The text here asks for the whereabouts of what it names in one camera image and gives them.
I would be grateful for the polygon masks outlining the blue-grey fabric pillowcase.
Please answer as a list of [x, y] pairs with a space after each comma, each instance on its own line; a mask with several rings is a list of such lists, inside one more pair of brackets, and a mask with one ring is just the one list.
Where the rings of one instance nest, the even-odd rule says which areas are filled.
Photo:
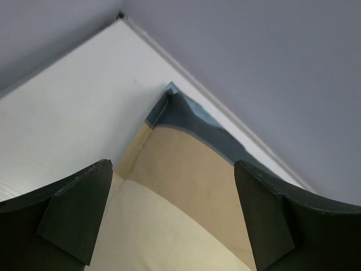
[[183, 94], [173, 82], [166, 85], [165, 92], [150, 111], [146, 123], [152, 129], [164, 126], [186, 132], [231, 164], [242, 160], [276, 176], [251, 156], [244, 146], [200, 104]]

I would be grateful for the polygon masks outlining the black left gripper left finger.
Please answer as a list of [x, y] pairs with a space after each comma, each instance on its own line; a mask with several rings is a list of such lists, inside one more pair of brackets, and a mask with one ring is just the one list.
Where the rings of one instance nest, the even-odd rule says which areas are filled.
[[1, 270], [84, 270], [113, 177], [110, 160], [1, 201]]

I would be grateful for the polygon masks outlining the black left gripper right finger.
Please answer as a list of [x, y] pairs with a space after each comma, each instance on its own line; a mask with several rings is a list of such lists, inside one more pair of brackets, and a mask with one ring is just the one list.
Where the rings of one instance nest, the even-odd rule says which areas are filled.
[[257, 270], [360, 270], [360, 207], [239, 160], [235, 183]]

